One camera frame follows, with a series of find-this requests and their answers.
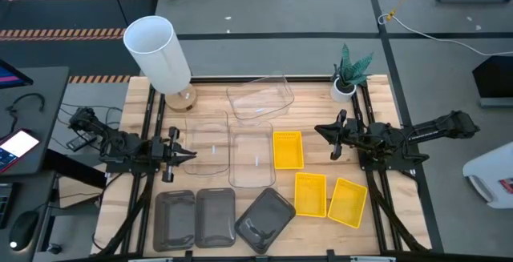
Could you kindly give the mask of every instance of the yellow plastic tray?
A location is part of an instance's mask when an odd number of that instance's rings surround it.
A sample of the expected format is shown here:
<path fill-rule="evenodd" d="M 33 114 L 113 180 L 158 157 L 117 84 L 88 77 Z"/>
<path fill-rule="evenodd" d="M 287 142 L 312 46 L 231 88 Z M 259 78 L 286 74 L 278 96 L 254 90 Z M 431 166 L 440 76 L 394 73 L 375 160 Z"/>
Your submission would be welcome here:
<path fill-rule="evenodd" d="M 273 133 L 274 167 L 278 170 L 302 169 L 303 141 L 300 131 Z"/>
<path fill-rule="evenodd" d="M 326 217 L 326 176 L 296 173 L 294 197 L 296 214 Z"/>
<path fill-rule="evenodd" d="M 337 179 L 337 186 L 329 205 L 328 217 L 352 228 L 358 229 L 366 205 L 367 188 L 343 178 Z"/>

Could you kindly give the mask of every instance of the smartphone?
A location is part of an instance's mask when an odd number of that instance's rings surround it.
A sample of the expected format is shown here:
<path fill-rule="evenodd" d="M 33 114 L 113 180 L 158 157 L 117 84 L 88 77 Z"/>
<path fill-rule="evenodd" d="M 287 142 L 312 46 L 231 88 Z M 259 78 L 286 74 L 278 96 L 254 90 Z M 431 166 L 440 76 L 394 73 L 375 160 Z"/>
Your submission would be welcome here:
<path fill-rule="evenodd" d="M 18 162 L 39 141 L 27 130 L 20 129 L 0 142 L 0 173 Z"/>

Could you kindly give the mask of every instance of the white cable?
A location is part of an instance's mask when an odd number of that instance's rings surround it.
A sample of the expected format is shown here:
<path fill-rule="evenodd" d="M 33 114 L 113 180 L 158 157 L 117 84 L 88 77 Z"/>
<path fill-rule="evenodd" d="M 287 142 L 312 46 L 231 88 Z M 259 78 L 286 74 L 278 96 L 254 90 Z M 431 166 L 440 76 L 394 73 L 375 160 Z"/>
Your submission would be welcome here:
<path fill-rule="evenodd" d="M 387 17 L 387 16 L 388 16 L 388 14 L 382 14 L 382 15 L 380 15 L 380 16 L 378 17 L 378 24 L 380 24 L 380 25 L 385 25 L 385 24 L 387 24 L 388 22 L 386 22 L 386 21 L 385 21 L 385 17 Z M 412 32 L 412 33 L 420 34 L 420 35 L 421 35 L 421 36 L 423 36 L 423 37 L 430 38 L 430 39 L 435 40 L 435 41 L 438 41 L 438 42 L 452 42 L 452 43 L 458 44 L 458 45 L 460 45 L 460 46 L 464 46 L 464 47 L 466 47 L 467 49 L 472 50 L 472 51 L 474 51 L 476 54 L 480 54 L 480 55 L 482 55 L 482 56 L 487 56 L 487 57 L 489 57 L 489 56 L 494 56 L 494 55 L 513 54 L 513 51 L 509 51 L 509 52 L 502 52 L 502 53 L 493 53 L 493 54 L 482 53 L 482 52 L 480 52 L 480 51 L 476 50 L 475 48 L 473 48 L 473 47 L 471 47 L 471 46 L 469 46 L 469 45 L 467 45 L 467 44 L 464 44 L 464 43 L 462 43 L 462 42 L 458 42 L 458 41 L 450 40 L 450 39 L 443 39 L 443 38 L 435 38 L 435 37 L 431 37 L 431 36 L 430 36 L 430 35 L 428 35 L 428 34 L 424 34 L 424 33 L 419 32 L 418 30 L 414 30 L 414 29 L 409 28 L 407 25 L 405 25 L 405 24 L 403 24 L 401 21 L 399 21 L 399 19 L 398 19 L 398 18 L 395 18 L 395 16 L 392 16 L 392 18 L 394 18 L 394 20 L 395 20 L 396 22 L 398 22 L 398 23 L 399 23 L 399 25 L 401 25 L 402 27 L 404 27 L 405 29 L 409 30 L 409 31 L 410 31 L 410 32 Z"/>

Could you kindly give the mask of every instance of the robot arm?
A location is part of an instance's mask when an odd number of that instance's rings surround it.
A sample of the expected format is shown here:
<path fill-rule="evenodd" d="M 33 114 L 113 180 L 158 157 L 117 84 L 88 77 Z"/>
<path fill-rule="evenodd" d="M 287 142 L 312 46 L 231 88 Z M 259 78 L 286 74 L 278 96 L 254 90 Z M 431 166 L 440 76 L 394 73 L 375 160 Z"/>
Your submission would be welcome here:
<path fill-rule="evenodd" d="M 75 132 L 88 131 L 100 135 L 100 160 L 120 166 L 117 168 L 121 172 L 156 172 L 160 163 L 166 163 L 164 182 L 173 181 L 172 167 L 196 157 L 195 152 L 183 149 L 176 142 L 180 137 L 176 127 L 169 128 L 169 139 L 153 137 L 142 140 L 137 134 L 110 128 L 98 120 L 93 109 L 80 107 L 70 118 L 69 128 Z"/>
<path fill-rule="evenodd" d="M 414 159 L 415 163 L 421 163 L 429 156 L 410 154 L 408 146 L 442 137 L 468 139 L 479 131 L 471 117 L 462 111 L 452 111 L 448 115 L 403 129 L 394 128 L 389 123 L 371 123 L 365 133 L 358 130 L 356 119 L 346 119 L 346 115 L 347 111 L 341 110 L 335 123 L 315 126 L 315 130 L 334 146 L 331 160 L 341 156 L 341 145 L 345 144 L 363 150 L 379 163 L 385 163 L 399 151 L 403 159 Z"/>

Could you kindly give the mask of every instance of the artificial plant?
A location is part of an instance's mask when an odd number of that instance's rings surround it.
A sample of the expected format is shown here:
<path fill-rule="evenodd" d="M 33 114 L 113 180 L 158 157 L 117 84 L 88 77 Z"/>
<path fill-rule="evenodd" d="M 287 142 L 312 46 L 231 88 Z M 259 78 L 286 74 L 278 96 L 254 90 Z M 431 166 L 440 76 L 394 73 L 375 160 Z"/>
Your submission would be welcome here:
<path fill-rule="evenodd" d="M 359 85 L 364 83 L 367 80 L 367 75 L 364 74 L 367 68 L 372 62 L 374 53 L 370 53 L 366 57 L 362 58 L 355 64 L 351 64 L 351 60 L 349 58 L 349 48 L 344 43 L 342 47 L 342 60 L 340 62 L 340 66 L 335 66 L 335 73 L 333 74 L 333 81 L 336 78 L 340 78 L 341 85 L 343 87 L 348 87 L 350 85 Z"/>

